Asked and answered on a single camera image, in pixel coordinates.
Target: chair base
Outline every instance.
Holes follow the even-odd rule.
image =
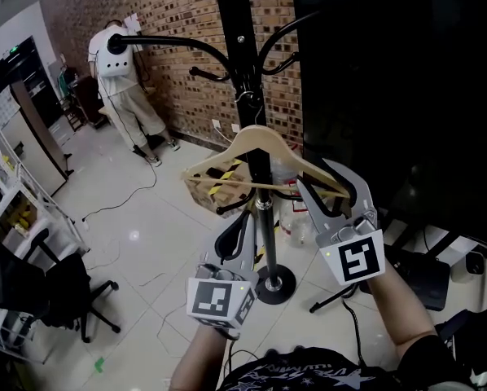
[[[109,327],[112,328],[114,333],[120,333],[121,332],[121,328],[119,326],[110,322],[102,314],[100,314],[96,309],[94,309],[93,306],[91,305],[93,303],[93,301],[95,301],[95,299],[97,299],[104,291],[106,291],[106,289],[108,287],[111,287],[113,291],[119,290],[119,284],[109,280],[91,292],[90,309],[88,310],[88,312],[86,314],[84,314],[81,317],[81,339],[84,343],[90,343],[91,342],[90,337],[86,335],[86,324],[88,322],[88,314],[89,313],[92,313],[101,322],[106,323]]]

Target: beige pants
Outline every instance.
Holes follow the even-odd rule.
[[[103,102],[107,114],[129,149],[133,149],[134,144],[138,147],[147,144],[146,136],[137,121],[140,121],[148,134],[159,134],[165,130],[165,123],[157,116],[140,86],[130,87],[109,98],[103,97]]]

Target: wooden hanger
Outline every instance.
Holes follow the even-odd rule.
[[[196,174],[201,174],[209,168],[216,167],[222,162],[233,160],[237,156],[246,154],[254,149],[261,149],[271,156],[278,158],[284,165],[298,173],[305,173],[320,182],[327,184],[329,187],[337,190],[341,195],[349,197],[349,193],[326,171],[312,165],[310,162],[304,160],[296,155],[291,148],[285,143],[280,134],[268,127],[252,125],[243,128],[238,132],[233,143],[222,153],[203,160],[202,162],[185,169],[182,172],[182,179],[189,179],[193,181],[217,182],[231,185],[246,185],[249,187],[258,186],[254,182],[238,182],[231,180],[216,180],[215,178],[201,178],[194,177]],[[269,188],[268,184],[259,184],[262,188]],[[270,186],[270,189],[280,189],[291,191],[290,187]]]

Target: black monitor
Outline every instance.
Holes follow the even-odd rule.
[[[305,156],[376,206],[487,244],[487,0],[295,0]]]

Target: white wall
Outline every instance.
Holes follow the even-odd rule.
[[[0,59],[4,52],[19,45],[31,36],[35,41],[46,75],[50,79],[55,93],[58,94],[57,85],[51,80],[50,72],[48,71],[48,65],[56,61],[55,53],[48,38],[39,2],[27,7],[0,27]]]

